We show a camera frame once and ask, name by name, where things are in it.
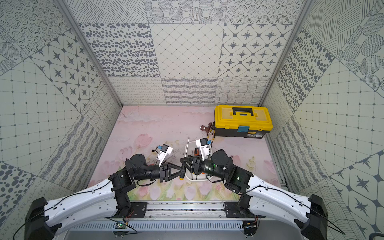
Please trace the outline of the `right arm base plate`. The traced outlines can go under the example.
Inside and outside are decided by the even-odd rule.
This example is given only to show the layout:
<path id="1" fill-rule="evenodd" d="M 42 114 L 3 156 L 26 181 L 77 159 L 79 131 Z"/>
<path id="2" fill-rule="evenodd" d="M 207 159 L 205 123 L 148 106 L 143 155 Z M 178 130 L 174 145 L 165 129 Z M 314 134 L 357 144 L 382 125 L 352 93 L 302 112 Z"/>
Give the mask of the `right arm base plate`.
<path id="1" fill-rule="evenodd" d="M 251 196 L 241 196 L 238 202 L 224 202 L 223 207 L 227 218 L 265 218 L 263 215 L 254 215 L 250 211 Z"/>

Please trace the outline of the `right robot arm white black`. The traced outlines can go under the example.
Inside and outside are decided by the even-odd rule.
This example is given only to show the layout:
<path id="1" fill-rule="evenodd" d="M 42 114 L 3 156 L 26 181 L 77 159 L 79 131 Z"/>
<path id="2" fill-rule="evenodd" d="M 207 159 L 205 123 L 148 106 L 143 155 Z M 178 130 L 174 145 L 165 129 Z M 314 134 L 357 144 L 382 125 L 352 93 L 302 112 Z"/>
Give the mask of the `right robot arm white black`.
<path id="1" fill-rule="evenodd" d="M 267 183 L 253 173 L 235 165 L 224 150 L 211 159 L 188 156 L 180 160 L 189 172 L 217 177 L 226 189 L 240 196 L 229 210 L 242 217 L 264 216 L 298 229 L 308 240 L 325 240 L 328 236 L 328 211 L 317 195 L 300 196 Z"/>

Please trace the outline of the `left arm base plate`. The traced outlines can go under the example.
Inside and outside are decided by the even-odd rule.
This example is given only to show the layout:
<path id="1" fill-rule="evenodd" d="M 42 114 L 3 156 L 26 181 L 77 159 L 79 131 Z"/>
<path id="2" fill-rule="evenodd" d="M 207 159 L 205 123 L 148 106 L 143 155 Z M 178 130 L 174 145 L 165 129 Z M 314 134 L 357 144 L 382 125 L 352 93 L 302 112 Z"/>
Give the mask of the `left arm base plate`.
<path id="1" fill-rule="evenodd" d="M 111 218 L 134 218 L 143 219 L 147 212 L 147 202 L 129 202 L 127 206 L 118 206 L 117 212 Z"/>

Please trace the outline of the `medium orange black screwdriver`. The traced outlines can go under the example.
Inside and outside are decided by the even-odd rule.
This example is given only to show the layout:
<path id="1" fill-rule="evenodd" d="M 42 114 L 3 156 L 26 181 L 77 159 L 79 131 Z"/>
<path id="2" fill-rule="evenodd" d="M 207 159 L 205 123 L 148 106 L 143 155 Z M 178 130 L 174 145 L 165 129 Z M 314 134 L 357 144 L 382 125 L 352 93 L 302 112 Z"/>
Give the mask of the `medium orange black screwdriver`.
<path id="1" fill-rule="evenodd" d="M 195 148 L 194 149 L 194 156 L 200 156 L 201 153 L 200 153 L 200 149 L 199 148 Z"/>

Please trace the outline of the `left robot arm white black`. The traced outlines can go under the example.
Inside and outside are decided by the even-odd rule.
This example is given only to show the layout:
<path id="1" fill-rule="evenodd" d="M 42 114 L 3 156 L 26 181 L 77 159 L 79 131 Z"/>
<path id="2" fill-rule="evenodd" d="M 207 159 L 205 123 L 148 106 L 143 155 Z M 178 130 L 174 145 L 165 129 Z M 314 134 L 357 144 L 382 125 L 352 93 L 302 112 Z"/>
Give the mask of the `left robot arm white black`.
<path id="1" fill-rule="evenodd" d="M 99 184 L 56 200 L 34 200 L 28 210 L 24 230 L 26 240 L 52 240 L 77 225 L 101 218 L 126 219 L 133 215 L 128 193 L 139 180 L 169 182 L 185 176 L 185 167 L 172 163 L 147 165 L 142 154 L 125 161 L 125 166 Z"/>

